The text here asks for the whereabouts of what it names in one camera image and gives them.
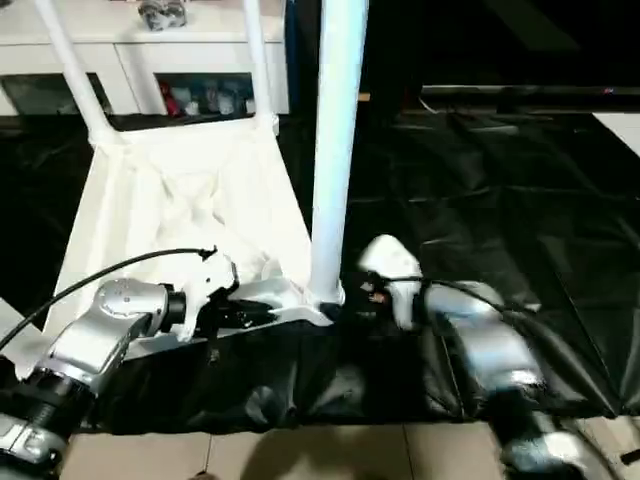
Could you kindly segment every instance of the black cloth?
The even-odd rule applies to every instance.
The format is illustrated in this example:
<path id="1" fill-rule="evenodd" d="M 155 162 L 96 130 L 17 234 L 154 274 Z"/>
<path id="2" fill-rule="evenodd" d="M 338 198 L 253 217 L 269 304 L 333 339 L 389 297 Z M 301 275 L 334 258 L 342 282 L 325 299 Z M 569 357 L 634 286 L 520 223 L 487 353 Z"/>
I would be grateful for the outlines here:
<path id="1" fill-rule="evenodd" d="M 37 246 L 68 236 L 90 162 L 79 121 L 45 125 L 0 134 L 3 165 L 21 172 L 19 185 L 1 189 L 15 224 L 5 233 L 11 268 L 0 295 L 24 313 L 35 306 L 25 292 L 53 288 L 63 253 L 29 258 L 29 237 Z M 71 144 L 59 151 L 64 142 Z M 309 224 L 313 129 L 285 118 L 279 144 Z M 38 158 L 51 168 L 36 168 Z M 369 241 L 395 235 L 427 275 L 483 281 L 539 309 L 514 326 L 547 375 L 543 408 L 572 417 L 640 414 L 639 178 L 640 160 L 586 115 L 405 116 L 391 126 L 361 118 L 344 278 Z M 48 203 L 45 195 L 60 189 L 75 200 Z M 42 221 L 45 213 L 64 228 Z M 21 267 L 13 256 L 28 261 Z M 18 282 L 12 268 L 23 275 Z M 128 362 L 91 422 L 123 434 L 463 422 L 481 414 L 474 393 L 430 327 L 406 334 L 392 322 L 363 327 L 343 315 L 325 329 L 296 322 Z"/>

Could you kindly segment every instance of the white vertical tube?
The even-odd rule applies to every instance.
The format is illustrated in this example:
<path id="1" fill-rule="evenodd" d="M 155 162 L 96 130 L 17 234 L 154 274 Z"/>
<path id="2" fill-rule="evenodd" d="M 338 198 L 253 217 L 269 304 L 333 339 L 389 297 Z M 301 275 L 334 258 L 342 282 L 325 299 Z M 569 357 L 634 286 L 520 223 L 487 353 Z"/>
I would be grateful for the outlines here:
<path id="1" fill-rule="evenodd" d="M 49 38 L 63 65 L 64 78 L 89 130 L 89 141 L 93 144 L 119 140 L 102 111 L 89 77 L 80 65 L 73 44 L 62 26 L 60 16 L 51 0 L 35 0 L 40 17 L 47 27 Z"/>
<path id="2" fill-rule="evenodd" d="M 324 0 L 313 187 L 311 293 L 342 303 L 339 284 L 368 0 Z"/>
<path id="3" fill-rule="evenodd" d="M 271 94 L 269 89 L 269 74 L 267 73 L 267 57 L 264 48 L 262 24 L 260 23 L 259 0 L 244 0 L 245 28 L 251 51 L 253 70 L 251 81 L 253 96 L 256 102 L 256 116 L 269 118 L 272 121 Z"/>

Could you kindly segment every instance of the cable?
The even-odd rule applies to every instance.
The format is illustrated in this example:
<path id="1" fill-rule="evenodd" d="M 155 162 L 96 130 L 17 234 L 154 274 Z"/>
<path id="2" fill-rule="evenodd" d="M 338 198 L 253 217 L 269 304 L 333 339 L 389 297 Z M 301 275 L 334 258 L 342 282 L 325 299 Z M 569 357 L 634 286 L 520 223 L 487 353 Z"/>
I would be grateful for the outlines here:
<path id="1" fill-rule="evenodd" d="M 486 303 L 487 305 L 489 305 L 491 308 L 493 308 L 494 310 L 496 310 L 497 312 L 501 313 L 502 315 L 509 315 L 510 313 L 513 312 L 518 312 L 518 313 L 522 313 L 525 315 L 535 315 L 536 312 L 534 312 L 533 310 L 530 310 L 526 307 L 523 307 L 522 305 L 517 305 L 517 304 L 512 304 L 512 305 L 499 305 L 497 303 L 492 302 L 491 300 L 486 299 L 485 297 L 483 297 L 482 295 L 480 295 L 479 293 L 471 290 L 470 288 L 465 287 L 464 285 L 458 283 L 458 282 L 450 282 L 448 280 L 436 280 L 436 279 L 425 279 L 424 277 L 420 277 L 420 276 L 410 276 L 410 277 L 397 277 L 397 278 L 387 278 L 387 277 L 380 277 L 384 282 L 387 283 L 391 283 L 391 282 L 423 282 L 423 281 L 428 281 L 431 282 L 432 284 L 435 285 L 442 285 L 443 287 L 449 287 L 449 288 L 453 288 L 454 290 L 458 290 L 459 292 L 465 293 L 467 295 L 469 295 L 470 297 L 475 298 L 476 300 L 480 300 L 481 302 Z"/>
<path id="2" fill-rule="evenodd" d="M 13 327 L 9 331 L 9 333 L 7 333 L 2 338 L 2 340 L 0 340 L 0 351 L 2 351 L 4 347 L 6 347 L 9 344 L 9 342 L 11 342 L 11 340 L 13 340 L 16 337 L 16 335 L 18 335 L 22 330 L 24 330 L 27 327 L 27 325 L 30 325 L 31 323 L 33 323 L 34 320 L 38 318 L 39 315 L 41 315 L 47 309 L 49 309 L 49 307 L 59 302 L 63 298 L 71 295 L 76 290 L 81 289 L 88 283 L 93 282 L 94 280 L 97 280 L 106 275 L 109 275 L 110 273 L 115 272 L 116 270 L 120 270 L 121 268 L 128 267 L 129 265 L 132 265 L 134 263 L 142 262 L 144 260 L 149 260 L 155 257 L 163 257 L 166 255 L 179 255 L 184 253 L 195 253 L 200 255 L 202 257 L 202 260 L 204 261 L 207 258 L 209 258 L 211 255 L 215 254 L 216 252 L 217 252 L 217 248 L 215 247 L 213 248 L 213 250 L 205 250 L 201 248 L 172 248 L 169 250 L 157 250 L 155 252 L 149 252 L 143 255 L 138 255 L 137 257 L 133 257 L 128 260 L 124 260 L 122 262 L 116 263 L 115 265 L 111 265 L 110 267 L 104 268 L 99 272 L 96 272 L 93 275 L 83 280 L 80 280 L 79 282 L 76 282 L 73 285 L 65 288 L 63 291 L 51 297 L 49 300 L 47 300 L 38 308 L 36 308 L 29 316 L 23 318 L 20 321 L 20 323 L 18 323 L 15 327 Z"/>

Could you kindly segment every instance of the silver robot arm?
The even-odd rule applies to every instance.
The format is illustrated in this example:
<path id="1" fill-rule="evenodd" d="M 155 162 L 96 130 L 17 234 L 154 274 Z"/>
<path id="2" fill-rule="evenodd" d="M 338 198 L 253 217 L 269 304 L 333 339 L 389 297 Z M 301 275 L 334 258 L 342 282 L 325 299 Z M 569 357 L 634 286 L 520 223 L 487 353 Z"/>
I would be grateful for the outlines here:
<path id="1" fill-rule="evenodd" d="M 170 287 L 122 279 L 60 334 L 33 373 L 0 405 L 0 480 L 52 478 L 69 437 L 122 363 L 130 343 L 185 318 Z"/>
<path id="2" fill-rule="evenodd" d="M 413 306 L 422 295 L 418 303 L 428 321 L 453 342 L 480 392 L 510 479 L 613 478 L 591 446 L 535 411 L 531 399 L 545 388 L 542 370 L 524 338 L 504 322 L 503 300 L 493 288 L 478 282 L 425 286 L 417 259 L 388 235 L 369 245 L 360 267 L 384 279 L 395 321 L 403 330 L 420 328 Z"/>
<path id="3" fill-rule="evenodd" d="M 494 305 L 503 304 L 488 285 L 459 285 Z M 423 300 L 430 320 L 446 323 L 465 371 L 481 392 L 509 478 L 613 478 L 590 445 L 533 408 L 531 399 L 545 388 L 544 376 L 525 340 L 499 311 L 451 286 L 433 284 Z"/>

